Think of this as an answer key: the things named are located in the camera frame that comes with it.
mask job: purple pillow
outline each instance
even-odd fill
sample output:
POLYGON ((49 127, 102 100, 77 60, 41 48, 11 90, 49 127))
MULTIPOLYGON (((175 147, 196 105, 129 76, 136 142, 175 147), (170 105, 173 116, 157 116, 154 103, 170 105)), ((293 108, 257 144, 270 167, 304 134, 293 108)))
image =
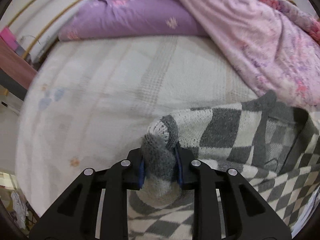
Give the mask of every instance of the purple pillow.
POLYGON ((178 0, 89 0, 60 30, 60 41, 139 35, 207 36, 178 0))

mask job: bed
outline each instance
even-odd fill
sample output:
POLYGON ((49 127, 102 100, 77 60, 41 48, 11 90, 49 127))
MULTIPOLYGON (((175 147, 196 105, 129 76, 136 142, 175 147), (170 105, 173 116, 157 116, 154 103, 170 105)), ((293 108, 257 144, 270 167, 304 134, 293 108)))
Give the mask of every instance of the bed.
MULTIPOLYGON (((17 146, 18 180, 39 215, 82 170, 109 168, 139 147, 154 119, 175 109, 257 98, 209 38, 154 36, 52 46, 55 40, 40 53, 48 57, 29 88, 17 146)), ((315 230, 319 210, 306 228, 315 230)), ((307 238, 302 231, 295 239, 307 238)))

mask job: checkered blanket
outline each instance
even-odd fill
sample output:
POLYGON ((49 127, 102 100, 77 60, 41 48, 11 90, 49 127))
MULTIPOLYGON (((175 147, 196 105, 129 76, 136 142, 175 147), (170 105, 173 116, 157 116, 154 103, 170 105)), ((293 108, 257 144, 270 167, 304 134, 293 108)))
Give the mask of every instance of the checkered blanket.
MULTIPOLYGON (((271 91, 250 102, 177 111, 155 121, 141 145, 145 184, 129 193, 130 238, 192 239, 193 191, 182 192, 176 182, 178 141, 213 169, 237 169, 292 227, 320 182, 318 137, 306 111, 276 102, 271 91)), ((223 219, 221 232, 225 237, 223 219)))

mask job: pink blanket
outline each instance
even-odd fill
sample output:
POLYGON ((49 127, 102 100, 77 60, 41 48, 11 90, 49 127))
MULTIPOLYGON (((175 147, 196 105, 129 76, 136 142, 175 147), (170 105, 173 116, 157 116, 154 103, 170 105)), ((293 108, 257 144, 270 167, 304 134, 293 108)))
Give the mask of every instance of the pink blanket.
POLYGON ((259 96, 320 104, 320 23, 286 0, 180 0, 259 96))

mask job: white bedsheet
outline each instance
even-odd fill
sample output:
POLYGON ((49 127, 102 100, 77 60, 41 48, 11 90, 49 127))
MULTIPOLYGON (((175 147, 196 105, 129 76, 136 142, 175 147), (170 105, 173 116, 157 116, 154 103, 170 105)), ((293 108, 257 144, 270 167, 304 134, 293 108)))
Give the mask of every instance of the white bedsheet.
POLYGON ((42 215, 82 170, 109 168, 139 147, 154 119, 254 98, 207 38, 59 43, 23 106, 18 181, 42 215))

